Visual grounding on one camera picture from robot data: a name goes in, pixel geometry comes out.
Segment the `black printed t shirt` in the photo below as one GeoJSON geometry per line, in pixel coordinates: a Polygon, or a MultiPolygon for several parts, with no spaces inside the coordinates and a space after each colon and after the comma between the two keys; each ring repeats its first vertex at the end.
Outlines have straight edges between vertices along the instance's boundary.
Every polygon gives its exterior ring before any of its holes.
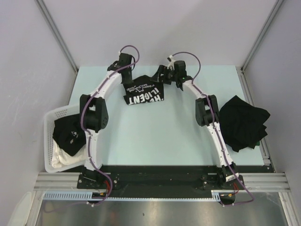
{"type": "Polygon", "coordinates": [[[123,96],[127,105],[143,104],[164,101],[164,85],[160,82],[151,81],[147,75],[140,76],[130,84],[123,85],[123,96]]]}

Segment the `white plastic basket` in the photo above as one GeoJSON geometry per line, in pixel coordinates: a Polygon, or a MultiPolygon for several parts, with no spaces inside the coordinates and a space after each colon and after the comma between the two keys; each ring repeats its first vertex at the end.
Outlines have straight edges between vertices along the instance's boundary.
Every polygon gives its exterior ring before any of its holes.
{"type": "Polygon", "coordinates": [[[63,165],[60,168],[54,168],[51,165],[51,161],[53,158],[53,147],[54,147],[53,132],[55,128],[55,120],[60,119],[62,117],[75,115],[78,113],[79,113],[79,105],[66,105],[51,110],[45,114],[44,116],[44,163],[45,163],[45,170],[48,173],[63,172],[84,165],[85,160],[71,165],[63,165]]]}

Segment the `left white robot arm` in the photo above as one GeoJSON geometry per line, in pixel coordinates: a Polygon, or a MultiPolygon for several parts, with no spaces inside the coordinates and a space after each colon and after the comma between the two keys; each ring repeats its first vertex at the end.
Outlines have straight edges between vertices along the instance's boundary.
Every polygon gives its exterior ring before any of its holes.
{"type": "Polygon", "coordinates": [[[119,52],[119,59],[107,68],[101,83],[89,95],[83,94],[80,97],[80,125],[85,132],[87,149],[83,176],[93,188],[99,188],[103,182],[110,181],[109,176],[100,170],[103,163],[97,162],[96,154],[99,134],[106,128],[109,121],[106,99],[118,85],[133,81],[132,68],[134,66],[135,57],[119,52]]]}

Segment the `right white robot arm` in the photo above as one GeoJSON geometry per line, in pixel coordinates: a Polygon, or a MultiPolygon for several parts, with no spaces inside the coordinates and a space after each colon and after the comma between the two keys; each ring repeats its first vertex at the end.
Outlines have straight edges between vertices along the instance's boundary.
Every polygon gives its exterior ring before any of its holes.
{"type": "Polygon", "coordinates": [[[234,180],[239,179],[236,164],[231,158],[222,137],[219,108],[215,95],[208,95],[194,84],[194,79],[187,75],[186,63],[183,60],[167,58],[167,66],[160,65],[151,77],[154,82],[171,84],[182,91],[189,91],[195,96],[195,118],[199,126],[205,127],[214,143],[217,157],[217,184],[222,189],[228,189],[234,180]]]}

